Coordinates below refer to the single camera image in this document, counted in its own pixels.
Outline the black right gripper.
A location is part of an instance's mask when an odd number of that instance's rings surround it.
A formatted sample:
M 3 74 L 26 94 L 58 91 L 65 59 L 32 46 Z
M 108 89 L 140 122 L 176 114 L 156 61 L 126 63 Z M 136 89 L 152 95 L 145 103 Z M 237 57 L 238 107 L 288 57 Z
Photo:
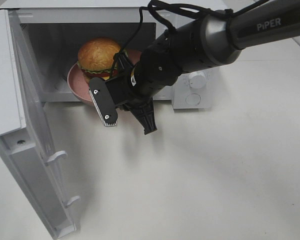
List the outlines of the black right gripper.
M 89 81 L 89 94 L 105 127 L 118 123 L 116 108 L 152 112 L 155 93 L 155 54 L 143 53 L 135 65 L 124 53 L 115 55 L 118 74 L 107 81 L 94 77 Z

